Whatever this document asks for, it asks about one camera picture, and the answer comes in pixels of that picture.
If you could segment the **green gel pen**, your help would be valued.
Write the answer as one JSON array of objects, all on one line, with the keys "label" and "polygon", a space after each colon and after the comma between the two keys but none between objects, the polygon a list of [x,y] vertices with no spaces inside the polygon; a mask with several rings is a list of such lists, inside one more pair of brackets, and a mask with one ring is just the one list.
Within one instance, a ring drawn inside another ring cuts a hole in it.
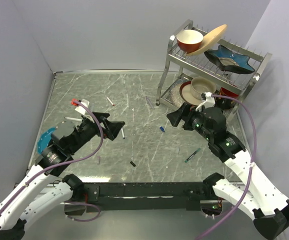
[{"label": "green gel pen", "polygon": [[197,150],[195,150],[188,158],[186,158],[184,162],[187,163],[188,161],[190,161],[200,150],[201,148],[198,148]]}]

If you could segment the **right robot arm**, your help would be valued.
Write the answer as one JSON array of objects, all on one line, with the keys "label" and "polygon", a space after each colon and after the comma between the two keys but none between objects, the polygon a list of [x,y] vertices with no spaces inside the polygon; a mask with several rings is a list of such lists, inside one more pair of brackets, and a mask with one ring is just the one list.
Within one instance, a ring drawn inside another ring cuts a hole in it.
[{"label": "right robot arm", "polygon": [[257,231],[267,240],[274,240],[289,227],[289,198],[280,192],[254,162],[243,143],[227,130],[227,119],[218,107],[194,110],[184,103],[167,114],[171,125],[184,121],[183,129],[196,131],[208,143],[211,152],[230,168],[245,185],[244,190],[214,173],[204,180],[203,193],[208,199],[222,198],[233,205],[219,222],[206,230],[204,238],[233,213],[240,209],[252,221]]}]

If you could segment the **purple highlighter pen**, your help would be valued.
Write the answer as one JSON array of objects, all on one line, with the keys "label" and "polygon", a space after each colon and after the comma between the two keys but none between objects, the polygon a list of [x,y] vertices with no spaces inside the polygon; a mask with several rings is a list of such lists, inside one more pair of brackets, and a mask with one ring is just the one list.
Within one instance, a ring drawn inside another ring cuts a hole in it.
[{"label": "purple highlighter pen", "polygon": [[146,101],[147,101],[147,103],[148,103],[148,105],[151,107],[151,109],[155,109],[155,107],[153,106],[153,104],[152,104],[152,102],[150,101],[150,99],[147,97],[147,96],[145,96],[145,99],[146,99]]}]

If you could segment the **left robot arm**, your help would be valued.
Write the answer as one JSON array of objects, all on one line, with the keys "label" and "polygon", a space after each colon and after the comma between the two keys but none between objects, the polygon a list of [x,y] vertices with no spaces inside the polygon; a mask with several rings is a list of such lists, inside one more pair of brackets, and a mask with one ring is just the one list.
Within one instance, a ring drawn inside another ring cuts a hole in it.
[{"label": "left robot arm", "polygon": [[84,195],[84,184],[74,174],[67,175],[50,193],[38,194],[75,163],[74,154],[93,137],[114,141],[124,121],[109,121],[108,113],[93,112],[82,117],[80,125],[60,122],[51,134],[48,146],[36,159],[24,179],[0,203],[0,240],[20,240],[25,231],[56,205],[68,200],[78,201]]}]

